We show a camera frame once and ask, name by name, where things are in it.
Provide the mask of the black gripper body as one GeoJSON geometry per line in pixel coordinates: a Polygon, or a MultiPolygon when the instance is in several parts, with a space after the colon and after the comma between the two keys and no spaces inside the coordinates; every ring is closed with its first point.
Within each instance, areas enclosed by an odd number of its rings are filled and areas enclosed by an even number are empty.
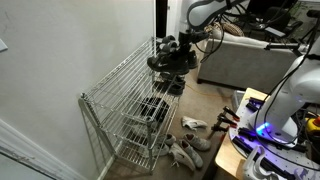
{"type": "Polygon", "coordinates": [[[207,39],[209,34],[205,31],[179,33],[178,41],[181,45],[189,43],[198,43],[204,39],[207,39]]]}

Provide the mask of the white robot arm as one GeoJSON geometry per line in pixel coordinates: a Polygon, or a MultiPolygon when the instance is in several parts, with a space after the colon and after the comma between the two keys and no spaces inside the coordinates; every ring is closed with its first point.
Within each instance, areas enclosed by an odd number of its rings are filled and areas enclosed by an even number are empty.
{"type": "MultiPolygon", "coordinates": [[[[180,34],[203,30],[215,17],[244,0],[182,0],[180,34]]],[[[290,66],[283,79],[249,118],[253,130],[260,137],[277,144],[294,146],[298,127],[291,116],[306,103],[320,101],[320,38],[290,66]]]]}

